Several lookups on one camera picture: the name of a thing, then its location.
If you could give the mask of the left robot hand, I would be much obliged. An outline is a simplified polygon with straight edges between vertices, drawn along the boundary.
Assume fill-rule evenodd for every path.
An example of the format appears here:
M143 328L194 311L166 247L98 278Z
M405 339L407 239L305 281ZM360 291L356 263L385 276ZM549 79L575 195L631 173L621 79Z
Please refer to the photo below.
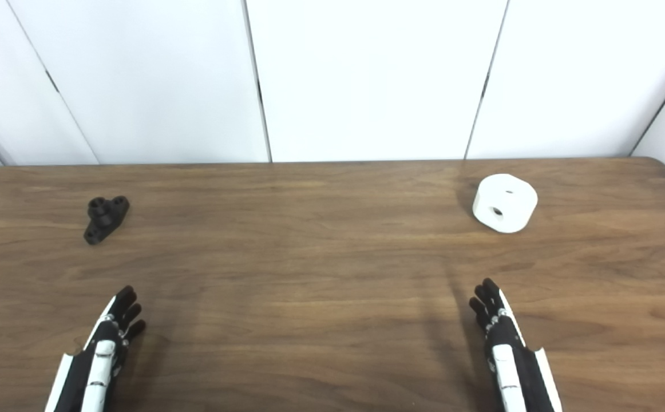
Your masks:
M106 411L129 346L146 328L134 288L113 295L78 354L64 354L46 411Z

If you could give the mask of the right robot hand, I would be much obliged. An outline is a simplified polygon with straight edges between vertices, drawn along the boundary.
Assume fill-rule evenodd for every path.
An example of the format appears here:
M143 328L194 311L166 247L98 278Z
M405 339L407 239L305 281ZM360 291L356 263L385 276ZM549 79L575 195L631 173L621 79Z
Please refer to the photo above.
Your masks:
M490 278L474 288L469 307L484 332L484 351L500 411L562 411L544 348L532 350L501 288Z

